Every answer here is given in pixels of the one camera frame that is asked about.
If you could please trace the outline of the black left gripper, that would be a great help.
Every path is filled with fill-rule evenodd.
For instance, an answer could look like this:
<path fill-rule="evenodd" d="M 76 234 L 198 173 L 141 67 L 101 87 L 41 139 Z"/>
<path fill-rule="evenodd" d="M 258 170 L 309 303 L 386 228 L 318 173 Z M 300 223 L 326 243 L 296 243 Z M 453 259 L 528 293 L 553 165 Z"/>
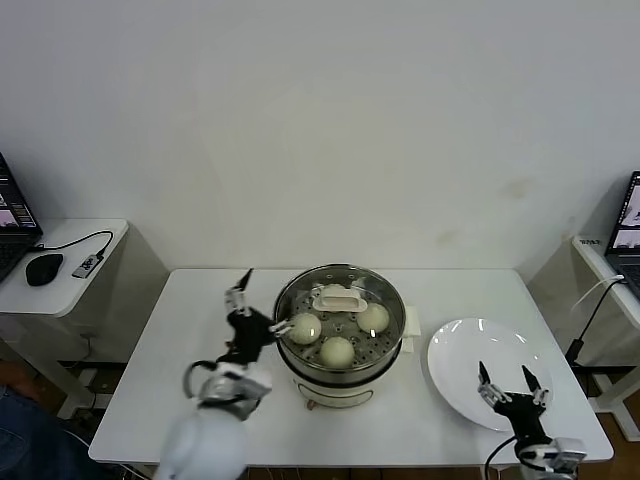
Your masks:
<path fill-rule="evenodd" d="M 294 327 L 291 319 L 272 325 L 269 317 L 249 306 L 245 291 L 252 273 L 253 269 L 250 268 L 225 291 L 227 323 L 234 330 L 234 338 L 230 341 L 227 352 L 217 358 L 218 362 L 255 363 L 264 347 L 274 343 L 276 336 L 283 336 Z"/>

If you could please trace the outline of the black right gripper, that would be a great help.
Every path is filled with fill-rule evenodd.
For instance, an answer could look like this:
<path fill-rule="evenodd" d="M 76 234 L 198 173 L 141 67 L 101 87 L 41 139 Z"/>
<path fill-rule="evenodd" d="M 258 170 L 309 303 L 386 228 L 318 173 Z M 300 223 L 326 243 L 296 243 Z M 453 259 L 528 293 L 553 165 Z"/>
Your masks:
<path fill-rule="evenodd" d="M 511 424 L 517 441 L 549 441 L 540 417 L 545 412 L 542 405 L 547 403 L 548 389 L 544 389 L 537 378 L 525 365 L 521 366 L 527 386 L 532 395 L 521 393 L 505 394 L 491 382 L 486 366 L 479 364 L 478 393 L 487 404 L 494 404 L 493 411 L 506 417 Z"/>

